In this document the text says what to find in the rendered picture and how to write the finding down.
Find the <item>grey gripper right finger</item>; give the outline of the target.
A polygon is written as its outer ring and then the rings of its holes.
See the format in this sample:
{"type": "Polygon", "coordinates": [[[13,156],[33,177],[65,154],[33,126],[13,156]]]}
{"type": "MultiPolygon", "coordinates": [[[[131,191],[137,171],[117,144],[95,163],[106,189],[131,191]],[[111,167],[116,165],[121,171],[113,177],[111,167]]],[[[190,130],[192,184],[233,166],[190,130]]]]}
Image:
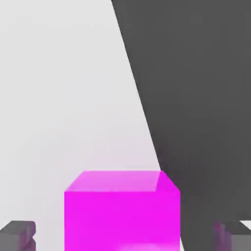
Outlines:
{"type": "Polygon", "coordinates": [[[248,221],[214,222],[213,251],[251,251],[251,227],[248,221]]]}

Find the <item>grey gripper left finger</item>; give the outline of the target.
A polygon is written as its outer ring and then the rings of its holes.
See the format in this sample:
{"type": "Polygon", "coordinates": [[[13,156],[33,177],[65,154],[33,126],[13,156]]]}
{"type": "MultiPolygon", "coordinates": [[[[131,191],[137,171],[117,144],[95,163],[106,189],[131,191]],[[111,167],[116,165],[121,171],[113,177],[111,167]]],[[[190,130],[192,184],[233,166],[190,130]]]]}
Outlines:
{"type": "Polygon", "coordinates": [[[0,251],[36,251],[34,221],[10,221],[0,230],[0,251]]]}

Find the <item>small magenta cube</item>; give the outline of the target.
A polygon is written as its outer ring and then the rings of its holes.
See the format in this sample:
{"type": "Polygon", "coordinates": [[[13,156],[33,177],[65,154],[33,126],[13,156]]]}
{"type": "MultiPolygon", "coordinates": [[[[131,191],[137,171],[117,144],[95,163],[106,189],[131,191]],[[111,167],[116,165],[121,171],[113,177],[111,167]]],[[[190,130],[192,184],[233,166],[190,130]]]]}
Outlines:
{"type": "Polygon", "coordinates": [[[180,191],[162,171],[85,171],[64,193],[64,251],[180,251],[180,191]]]}

